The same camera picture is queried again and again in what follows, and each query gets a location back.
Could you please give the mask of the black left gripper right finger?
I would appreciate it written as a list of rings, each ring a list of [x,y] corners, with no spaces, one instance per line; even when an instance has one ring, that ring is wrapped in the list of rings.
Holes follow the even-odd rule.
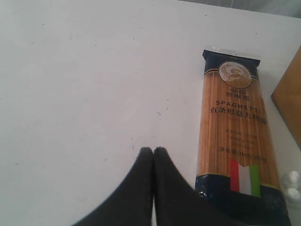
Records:
[[[230,179],[200,176],[195,191],[163,147],[154,151],[155,208],[159,226],[289,226],[284,196],[260,186],[261,197],[230,190]]]

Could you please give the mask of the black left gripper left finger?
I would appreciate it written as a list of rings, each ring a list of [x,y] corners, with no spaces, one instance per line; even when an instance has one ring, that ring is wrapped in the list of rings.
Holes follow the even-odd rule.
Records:
[[[116,190],[76,226],[150,226],[153,208],[153,152],[139,154]]]

